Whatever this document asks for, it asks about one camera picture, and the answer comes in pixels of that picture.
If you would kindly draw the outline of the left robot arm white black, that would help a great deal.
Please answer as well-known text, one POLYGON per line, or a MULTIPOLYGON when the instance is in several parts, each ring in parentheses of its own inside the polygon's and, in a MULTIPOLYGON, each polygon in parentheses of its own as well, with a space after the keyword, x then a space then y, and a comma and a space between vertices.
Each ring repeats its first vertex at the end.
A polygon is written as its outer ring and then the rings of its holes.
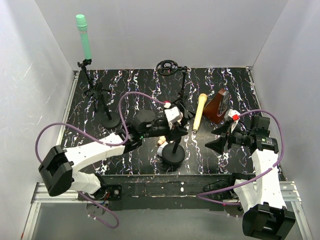
POLYGON ((144 138, 165 137, 167 144, 162 147, 161 156, 168 164, 179 165, 185 159, 180 140, 188 134, 186 124, 194 116, 180 103, 165 108, 160 118, 152 110, 143 109, 134 115, 132 122, 105 138, 78 147, 52 147, 38 168, 48 194, 56 197, 72 190, 97 200, 104 198, 107 185, 102 177, 81 169, 131 152, 142 145, 144 138))

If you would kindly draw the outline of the green microphone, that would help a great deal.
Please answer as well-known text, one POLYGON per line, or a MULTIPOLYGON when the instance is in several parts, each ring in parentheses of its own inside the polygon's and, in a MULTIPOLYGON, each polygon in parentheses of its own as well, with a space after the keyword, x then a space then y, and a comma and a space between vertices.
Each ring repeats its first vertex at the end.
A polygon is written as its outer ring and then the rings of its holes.
POLYGON ((75 16, 76 20, 76 26, 79 31, 83 52, 84 52, 84 58, 86 60, 92 59, 92 53, 89 43, 89 37, 88 37, 88 24, 86 17, 83 14, 77 14, 75 16))

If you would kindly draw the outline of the pink microphone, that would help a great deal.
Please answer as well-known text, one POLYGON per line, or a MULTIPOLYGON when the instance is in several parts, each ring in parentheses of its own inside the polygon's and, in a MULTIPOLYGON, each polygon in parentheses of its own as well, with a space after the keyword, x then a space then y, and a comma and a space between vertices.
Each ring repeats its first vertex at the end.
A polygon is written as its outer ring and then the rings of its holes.
POLYGON ((157 144, 158 144, 158 146, 161 146, 163 144, 167 144, 166 137, 165 136, 160 136, 157 144))

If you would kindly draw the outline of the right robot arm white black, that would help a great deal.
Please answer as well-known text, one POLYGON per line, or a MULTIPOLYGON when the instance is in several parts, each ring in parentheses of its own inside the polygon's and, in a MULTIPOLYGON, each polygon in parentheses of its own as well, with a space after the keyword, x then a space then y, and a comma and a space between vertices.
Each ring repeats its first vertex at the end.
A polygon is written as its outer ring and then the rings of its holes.
POLYGON ((225 146, 247 147, 257 179, 250 181, 243 174, 233 174, 231 185, 243 209, 244 235, 261 240, 283 240, 296 222, 294 212, 287 209, 278 175, 278 142, 270 137, 270 118, 254 115, 250 128, 243 131, 238 115, 212 130, 219 138, 205 146, 218 154, 225 146))

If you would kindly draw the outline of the black tripod clip stand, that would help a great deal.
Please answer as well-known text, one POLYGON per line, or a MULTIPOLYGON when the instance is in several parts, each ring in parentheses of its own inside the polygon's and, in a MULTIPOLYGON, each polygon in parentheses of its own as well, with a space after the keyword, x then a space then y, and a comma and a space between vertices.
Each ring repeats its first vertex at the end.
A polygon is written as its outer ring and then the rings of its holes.
POLYGON ((92 98, 95 112, 98 111, 98 105, 99 103, 101 103, 104 112, 106 114, 109 114, 110 110, 109 110, 109 107, 107 106, 103 93, 106 92, 110 94, 112 91, 110 89, 105 89, 103 87, 102 82, 94 83, 94 79, 90 77, 87 73, 87 66, 90 65, 91 63, 92 63, 91 59, 84 59, 82 62, 77 63, 78 67, 80 67, 82 72, 85 74, 87 83, 89 85, 88 89, 85 90, 83 93, 89 98, 92 98))

